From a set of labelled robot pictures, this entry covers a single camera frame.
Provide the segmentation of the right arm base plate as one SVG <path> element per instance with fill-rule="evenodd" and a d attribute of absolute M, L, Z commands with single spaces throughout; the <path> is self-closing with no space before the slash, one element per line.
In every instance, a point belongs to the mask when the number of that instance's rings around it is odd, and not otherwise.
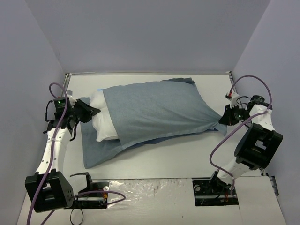
<path fill-rule="evenodd" d="M 196 207 L 239 205 L 238 199 L 230 195 L 230 190 L 209 186 L 209 179 L 193 179 L 192 185 Z"/>

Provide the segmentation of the blue patterned pillowcase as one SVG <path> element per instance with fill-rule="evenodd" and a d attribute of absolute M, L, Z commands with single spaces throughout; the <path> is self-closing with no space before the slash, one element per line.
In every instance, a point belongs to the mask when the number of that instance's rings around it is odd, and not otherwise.
<path fill-rule="evenodd" d="M 103 90 L 117 140 L 97 142 L 92 120 L 81 124 L 83 164 L 100 165 L 119 153 L 179 136 L 218 131 L 220 115 L 201 97 L 191 78 L 133 83 Z"/>

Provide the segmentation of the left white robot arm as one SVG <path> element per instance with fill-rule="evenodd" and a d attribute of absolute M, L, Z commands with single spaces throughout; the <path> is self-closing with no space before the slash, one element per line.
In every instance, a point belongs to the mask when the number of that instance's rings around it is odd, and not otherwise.
<path fill-rule="evenodd" d="M 89 196 L 94 192 L 94 183 L 88 172 L 66 177 L 63 164 L 68 144 L 76 137 L 77 125 L 87 123 L 100 112 L 77 99 L 59 97 L 51 101 L 55 106 L 54 119 L 45 119 L 47 144 L 38 169 L 26 177 L 25 188 L 35 212 L 70 208 L 75 195 Z"/>

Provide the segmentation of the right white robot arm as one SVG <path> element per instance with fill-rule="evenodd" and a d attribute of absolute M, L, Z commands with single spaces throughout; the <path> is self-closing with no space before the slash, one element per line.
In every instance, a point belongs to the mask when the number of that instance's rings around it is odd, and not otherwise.
<path fill-rule="evenodd" d="M 283 140 L 272 124 L 272 106 L 262 96 L 250 97 L 246 108 L 239 107 L 239 94 L 231 92 L 226 98 L 230 103 L 225 106 L 219 123 L 233 126 L 246 122 L 250 126 L 236 146 L 231 162 L 218 168 L 208 181 L 209 191 L 215 194 L 224 188 L 233 189 L 234 180 L 241 175 L 266 168 Z"/>

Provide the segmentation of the white pillow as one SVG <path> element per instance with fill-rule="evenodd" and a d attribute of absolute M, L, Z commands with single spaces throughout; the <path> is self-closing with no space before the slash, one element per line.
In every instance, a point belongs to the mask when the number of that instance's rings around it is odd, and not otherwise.
<path fill-rule="evenodd" d="M 117 140 L 118 134 L 113 125 L 102 90 L 95 91 L 90 97 L 90 106 L 100 112 L 92 117 L 92 125 L 97 132 L 96 141 Z"/>

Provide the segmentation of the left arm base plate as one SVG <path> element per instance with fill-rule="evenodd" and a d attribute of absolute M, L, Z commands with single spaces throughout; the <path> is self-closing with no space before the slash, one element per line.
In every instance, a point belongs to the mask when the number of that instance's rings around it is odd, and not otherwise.
<path fill-rule="evenodd" d="M 103 191 L 103 190 L 109 190 L 109 181 L 93 180 L 92 188 L 90 190 L 80 191 L 80 194 L 87 191 Z M 73 201 L 72 206 L 68 209 L 82 209 L 82 210 L 106 209 L 107 204 L 108 204 L 108 194 L 102 194 L 102 193 L 83 194 L 80 197 L 76 197 Z"/>

